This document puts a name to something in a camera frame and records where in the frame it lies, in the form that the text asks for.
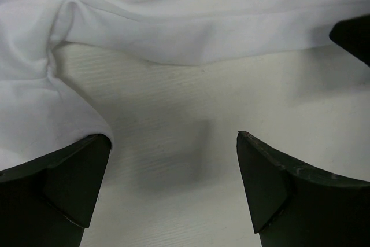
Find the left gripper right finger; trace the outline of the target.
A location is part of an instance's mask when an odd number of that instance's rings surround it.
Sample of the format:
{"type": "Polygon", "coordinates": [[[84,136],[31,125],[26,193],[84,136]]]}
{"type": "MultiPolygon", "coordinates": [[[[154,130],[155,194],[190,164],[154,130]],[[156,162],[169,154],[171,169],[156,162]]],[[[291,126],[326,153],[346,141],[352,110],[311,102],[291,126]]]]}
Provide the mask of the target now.
{"type": "Polygon", "coordinates": [[[262,246],[368,246],[369,183],[325,171],[248,132],[237,156],[262,246]]]}

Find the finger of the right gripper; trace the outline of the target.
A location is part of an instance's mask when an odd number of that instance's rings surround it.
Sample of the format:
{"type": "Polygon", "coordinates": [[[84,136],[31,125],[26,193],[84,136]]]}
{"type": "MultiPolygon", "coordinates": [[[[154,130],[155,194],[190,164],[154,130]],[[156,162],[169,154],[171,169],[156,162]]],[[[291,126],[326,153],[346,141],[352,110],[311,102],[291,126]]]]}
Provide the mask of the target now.
{"type": "Polygon", "coordinates": [[[329,33],[329,38],[369,67],[369,28],[369,15],[355,17],[336,23],[329,33]]]}

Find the white t-shirt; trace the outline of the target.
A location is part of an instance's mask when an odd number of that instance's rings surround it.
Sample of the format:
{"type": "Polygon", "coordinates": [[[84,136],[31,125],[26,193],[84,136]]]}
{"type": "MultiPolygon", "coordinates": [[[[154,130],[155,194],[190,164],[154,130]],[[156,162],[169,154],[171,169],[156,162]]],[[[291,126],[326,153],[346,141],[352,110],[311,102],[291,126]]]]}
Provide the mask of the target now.
{"type": "Polygon", "coordinates": [[[112,134],[57,77],[61,42],[199,65],[326,45],[368,12],[369,0],[1,0],[1,168],[112,134]]]}

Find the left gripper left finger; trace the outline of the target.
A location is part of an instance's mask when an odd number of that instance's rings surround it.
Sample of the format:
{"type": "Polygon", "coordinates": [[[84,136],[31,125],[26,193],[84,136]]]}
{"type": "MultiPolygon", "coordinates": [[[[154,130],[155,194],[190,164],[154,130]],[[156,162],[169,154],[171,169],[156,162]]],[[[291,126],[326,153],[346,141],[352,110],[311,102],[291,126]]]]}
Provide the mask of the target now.
{"type": "Polygon", "coordinates": [[[1,171],[1,246],[79,246],[108,163],[102,134],[1,171]]]}

